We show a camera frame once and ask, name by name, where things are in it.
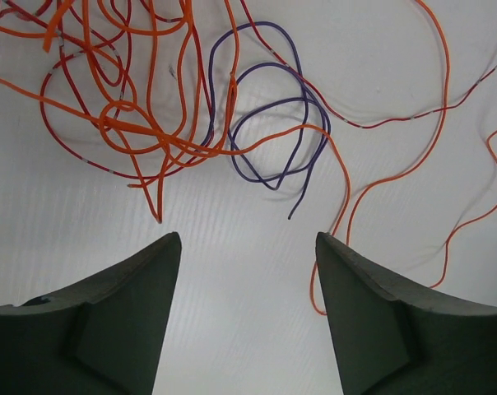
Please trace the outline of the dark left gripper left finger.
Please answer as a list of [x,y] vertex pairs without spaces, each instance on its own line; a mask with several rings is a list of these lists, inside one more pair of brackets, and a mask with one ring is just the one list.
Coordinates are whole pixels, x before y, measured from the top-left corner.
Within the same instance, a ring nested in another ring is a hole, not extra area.
[[0,394],[149,394],[179,274],[181,239],[24,304],[0,306]]

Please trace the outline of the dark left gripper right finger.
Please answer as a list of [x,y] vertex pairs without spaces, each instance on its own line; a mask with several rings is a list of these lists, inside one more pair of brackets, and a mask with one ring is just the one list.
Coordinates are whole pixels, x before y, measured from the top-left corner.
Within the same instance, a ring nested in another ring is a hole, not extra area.
[[318,273],[346,394],[497,394],[497,307],[432,290],[326,233]]

